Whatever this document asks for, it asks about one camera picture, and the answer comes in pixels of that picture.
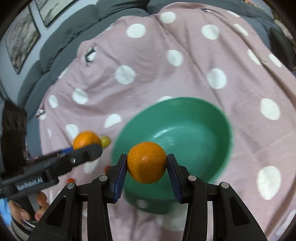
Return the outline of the left hand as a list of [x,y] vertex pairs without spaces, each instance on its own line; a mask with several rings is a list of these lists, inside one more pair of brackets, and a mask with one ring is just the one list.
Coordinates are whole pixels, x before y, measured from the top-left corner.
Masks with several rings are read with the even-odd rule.
[[[47,202],[47,197],[43,192],[40,192],[37,197],[36,201],[40,207],[40,209],[35,213],[35,220],[39,221],[47,208],[49,207],[49,204]],[[18,222],[19,224],[23,225],[23,221],[31,220],[30,215],[22,208],[20,208],[14,201],[9,201],[9,209],[11,211],[11,216],[13,219]]]

